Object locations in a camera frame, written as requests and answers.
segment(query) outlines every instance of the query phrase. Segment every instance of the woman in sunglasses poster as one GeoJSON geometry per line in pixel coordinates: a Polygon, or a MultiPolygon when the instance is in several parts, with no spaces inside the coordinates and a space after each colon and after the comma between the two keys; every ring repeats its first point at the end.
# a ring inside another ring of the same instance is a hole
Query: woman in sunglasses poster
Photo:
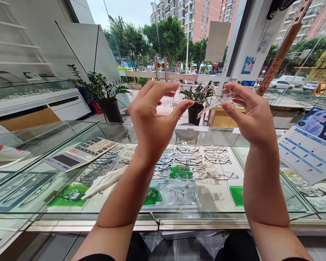
{"type": "Polygon", "coordinates": [[[326,140],[326,109],[312,108],[296,123],[296,127],[326,140]]]}

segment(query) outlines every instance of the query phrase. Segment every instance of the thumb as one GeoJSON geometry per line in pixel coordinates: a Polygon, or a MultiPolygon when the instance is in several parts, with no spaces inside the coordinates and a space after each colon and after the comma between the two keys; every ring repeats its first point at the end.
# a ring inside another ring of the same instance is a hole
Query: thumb
{"type": "Polygon", "coordinates": [[[189,108],[191,107],[195,102],[192,100],[184,100],[182,102],[180,102],[175,109],[172,111],[172,113],[169,115],[169,119],[173,122],[175,122],[175,124],[177,123],[177,121],[180,119],[180,117],[182,116],[182,114],[189,108]]]}
{"type": "Polygon", "coordinates": [[[225,113],[231,117],[238,125],[242,120],[245,119],[245,115],[241,113],[233,104],[229,102],[223,102],[221,105],[225,113]]]}

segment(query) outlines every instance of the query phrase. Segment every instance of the yellow signboard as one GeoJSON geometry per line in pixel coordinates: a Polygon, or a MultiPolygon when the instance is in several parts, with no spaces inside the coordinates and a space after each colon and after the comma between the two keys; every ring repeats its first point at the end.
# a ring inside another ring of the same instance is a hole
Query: yellow signboard
{"type": "Polygon", "coordinates": [[[322,53],[318,61],[309,73],[311,81],[326,80],[326,50],[322,53]]]}

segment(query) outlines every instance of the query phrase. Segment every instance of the potted plant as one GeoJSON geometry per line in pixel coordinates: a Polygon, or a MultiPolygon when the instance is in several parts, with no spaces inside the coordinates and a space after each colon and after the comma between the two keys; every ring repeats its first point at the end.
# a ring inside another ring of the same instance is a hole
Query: potted plant
{"type": "Polygon", "coordinates": [[[73,82],[83,85],[85,89],[91,92],[96,99],[98,106],[105,115],[109,122],[122,123],[120,109],[116,99],[117,94],[128,93],[128,88],[125,86],[119,86],[121,81],[115,81],[108,83],[106,76],[98,74],[96,72],[87,72],[87,78],[90,83],[84,82],[80,77],[80,72],[76,69],[75,65],[67,65],[77,77],[77,79],[71,79],[73,82]]]}
{"type": "Polygon", "coordinates": [[[214,93],[213,89],[209,87],[210,85],[211,81],[206,87],[203,87],[202,83],[199,83],[194,91],[192,90],[192,86],[189,88],[189,90],[180,91],[180,93],[185,95],[183,99],[188,99],[195,102],[188,108],[188,123],[192,123],[196,126],[199,125],[200,118],[197,119],[198,113],[204,109],[204,102],[206,99],[211,97],[214,93]]]}

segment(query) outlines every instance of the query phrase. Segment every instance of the hand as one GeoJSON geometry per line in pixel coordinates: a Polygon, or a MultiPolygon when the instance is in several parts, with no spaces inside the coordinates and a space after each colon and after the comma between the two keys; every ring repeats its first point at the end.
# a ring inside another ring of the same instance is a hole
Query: hand
{"type": "Polygon", "coordinates": [[[163,96],[173,97],[179,85],[179,82],[148,81],[128,107],[138,137],[135,152],[149,163],[157,163],[173,136],[177,121],[194,104],[191,100],[184,100],[171,114],[157,114],[160,99],[163,96]]]}
{"type": "Polygon", "coordinates": [[[229,102],[222,103],[222,108],[239,126],[243,137],[252,145],[277,147],[273,116],[268,100],[257,95],[251,88],[237,83],[227,83],[222,93],[233,91],[234,102],[244,107],[246,114],[241,113],[229,102]]]}

